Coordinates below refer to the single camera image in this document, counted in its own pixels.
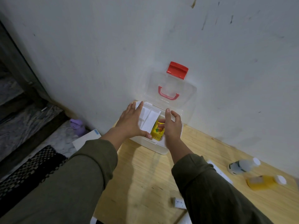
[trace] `purple toy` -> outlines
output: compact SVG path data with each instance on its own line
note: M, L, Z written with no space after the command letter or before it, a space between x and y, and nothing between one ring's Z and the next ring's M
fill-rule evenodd
M85 126L83 125L83 122L79 119L70 119L71 127L75 131L75 134L79 137L82 137L83 135L87 134L89 131L85 129Z

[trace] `bottle with yellow liquid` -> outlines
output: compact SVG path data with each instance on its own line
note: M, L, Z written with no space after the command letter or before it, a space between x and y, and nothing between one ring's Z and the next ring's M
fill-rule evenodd
M248 186L256 191L256 190L264 190L270 189L278 184L286 184L286 179L281 175L275 176L268 176L268 175L261 175L259 177L253 177L246 180Z

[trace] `person's right hand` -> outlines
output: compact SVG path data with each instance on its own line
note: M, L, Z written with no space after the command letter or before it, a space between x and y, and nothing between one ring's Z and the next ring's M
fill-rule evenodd
M175 122L171 120L171 115L175 117ZM181 140L182 122L181 117L175 111L170 111L169 108L165 111L165 119L159 119L158 122L165 123L159 124L159 128L165 128L166 147L169 148L172 144Z

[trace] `white bottle cap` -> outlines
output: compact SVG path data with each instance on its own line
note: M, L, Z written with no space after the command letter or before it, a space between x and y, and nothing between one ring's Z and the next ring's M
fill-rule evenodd
M278 184L286 184L286 179L281 175L275 175L274 178Z
M260 160L258 158L253 158L252 160L253 160L253 165L254 166L257 167L257 166L261 165L261 162L260 162Z

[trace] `yellow medicine box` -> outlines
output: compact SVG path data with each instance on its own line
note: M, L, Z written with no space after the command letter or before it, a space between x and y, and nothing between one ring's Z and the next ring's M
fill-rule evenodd
M159 124L163 124L163 123L160 123L157 120L154 127L152 128L151 133L150 133L152 135L152 138L156 139L157 141L161 140L161 138L164 134L164 128L163 129L158 128Z

